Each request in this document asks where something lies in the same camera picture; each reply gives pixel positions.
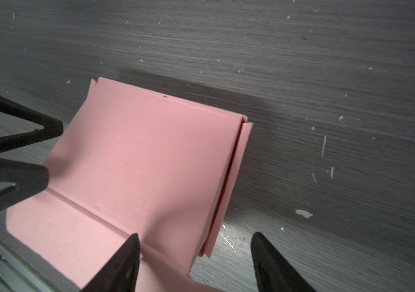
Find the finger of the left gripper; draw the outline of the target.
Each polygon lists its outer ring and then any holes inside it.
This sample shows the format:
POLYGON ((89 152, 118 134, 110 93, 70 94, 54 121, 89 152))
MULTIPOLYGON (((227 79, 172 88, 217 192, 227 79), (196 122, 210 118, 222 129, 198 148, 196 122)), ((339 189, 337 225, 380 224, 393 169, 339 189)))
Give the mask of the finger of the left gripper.
POLYGON ((0 211, 44 191, 49 170, 42 165, 0 158, 0 211))

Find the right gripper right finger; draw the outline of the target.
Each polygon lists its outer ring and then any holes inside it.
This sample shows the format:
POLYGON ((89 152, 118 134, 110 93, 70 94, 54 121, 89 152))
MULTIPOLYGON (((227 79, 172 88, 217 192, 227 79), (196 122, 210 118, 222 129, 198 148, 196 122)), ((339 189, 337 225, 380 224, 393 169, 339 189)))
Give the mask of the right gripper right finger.
POLYGON ((260 292, 316 292, 261 232, 253 234, 251 255, 260 292))

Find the pink cardboard box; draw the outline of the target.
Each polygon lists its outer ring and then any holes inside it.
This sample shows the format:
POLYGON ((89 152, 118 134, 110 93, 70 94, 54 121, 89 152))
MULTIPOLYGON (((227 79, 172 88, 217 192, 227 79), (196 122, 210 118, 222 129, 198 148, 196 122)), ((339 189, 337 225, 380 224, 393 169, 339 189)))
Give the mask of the pink cardboard box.
POLYGON ((239 113, 103 77, 45 161, 48 187, 6 229, 78 287, 137 234, 139 292, 208 292, 211 256, 253 125, 239 113))

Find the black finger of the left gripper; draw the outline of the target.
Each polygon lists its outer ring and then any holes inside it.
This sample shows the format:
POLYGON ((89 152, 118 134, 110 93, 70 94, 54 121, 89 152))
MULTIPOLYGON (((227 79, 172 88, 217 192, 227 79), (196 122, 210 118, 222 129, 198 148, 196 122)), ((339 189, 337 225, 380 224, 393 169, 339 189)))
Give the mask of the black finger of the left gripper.
POLYGON ((59 137, 63 123, 0 96, 0 153, 59 137))

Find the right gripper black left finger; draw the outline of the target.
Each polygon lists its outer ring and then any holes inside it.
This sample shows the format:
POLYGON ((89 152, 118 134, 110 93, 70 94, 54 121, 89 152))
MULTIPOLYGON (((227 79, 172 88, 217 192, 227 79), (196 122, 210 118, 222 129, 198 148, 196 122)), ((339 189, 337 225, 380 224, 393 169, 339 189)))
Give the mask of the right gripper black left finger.
POLYGON ((132 234, 81 292, 135 292, 141 246, 132 234))

